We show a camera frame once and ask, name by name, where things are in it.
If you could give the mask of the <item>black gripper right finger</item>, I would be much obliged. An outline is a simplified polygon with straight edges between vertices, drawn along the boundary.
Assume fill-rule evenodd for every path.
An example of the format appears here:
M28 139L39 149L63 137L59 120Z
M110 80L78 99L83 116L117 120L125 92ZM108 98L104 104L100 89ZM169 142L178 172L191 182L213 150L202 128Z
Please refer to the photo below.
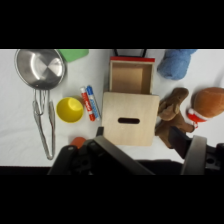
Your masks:
M170 128L168 140L184 160L182 175L224 175L224 143L209 146L205 137L189 138L177 127Z

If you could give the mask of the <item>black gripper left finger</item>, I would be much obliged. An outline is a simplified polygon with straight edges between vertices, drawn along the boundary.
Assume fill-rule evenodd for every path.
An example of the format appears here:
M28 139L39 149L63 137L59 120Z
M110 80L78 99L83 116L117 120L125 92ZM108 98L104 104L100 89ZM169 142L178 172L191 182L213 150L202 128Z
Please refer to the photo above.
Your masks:
M63 147L49 175L153 175L103 136Z

